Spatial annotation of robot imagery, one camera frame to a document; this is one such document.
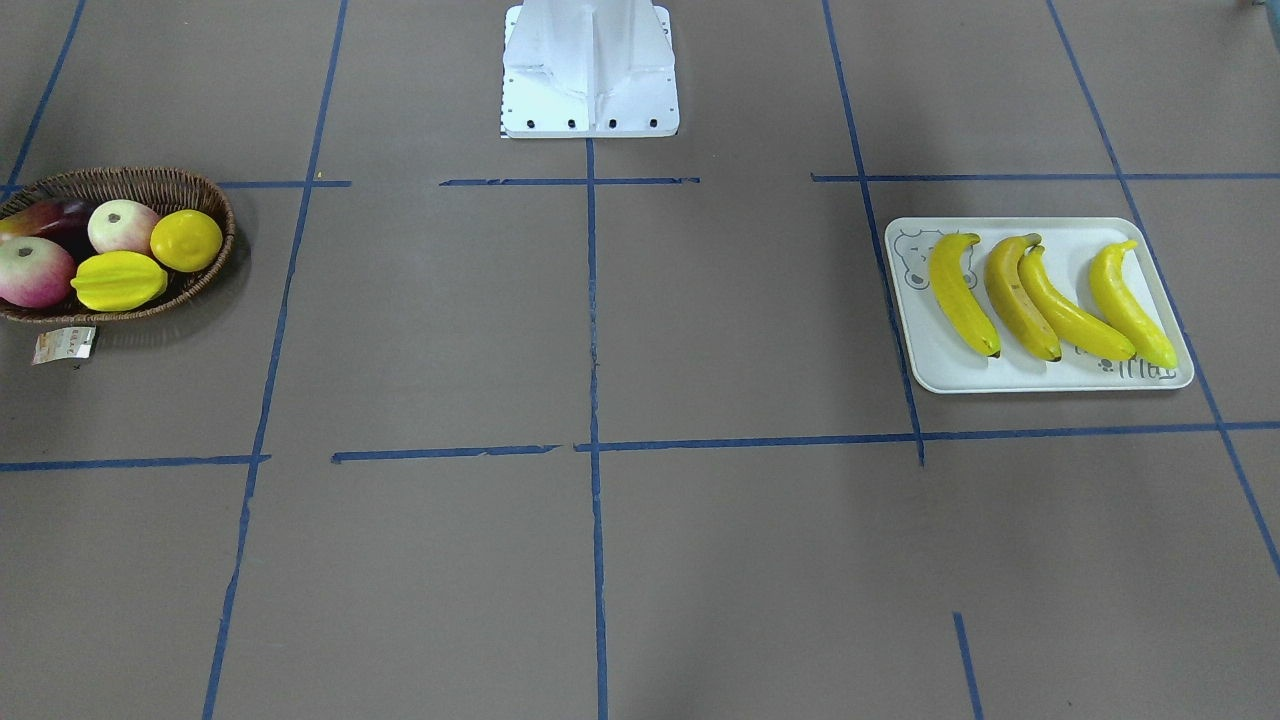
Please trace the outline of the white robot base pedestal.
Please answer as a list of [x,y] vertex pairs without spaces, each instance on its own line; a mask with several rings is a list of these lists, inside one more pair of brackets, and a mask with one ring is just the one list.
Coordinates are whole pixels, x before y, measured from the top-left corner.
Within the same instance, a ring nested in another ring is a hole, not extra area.
[[502,136],[678,133],[667,8],[653,1],[524,1],[507,9],[503,29]]

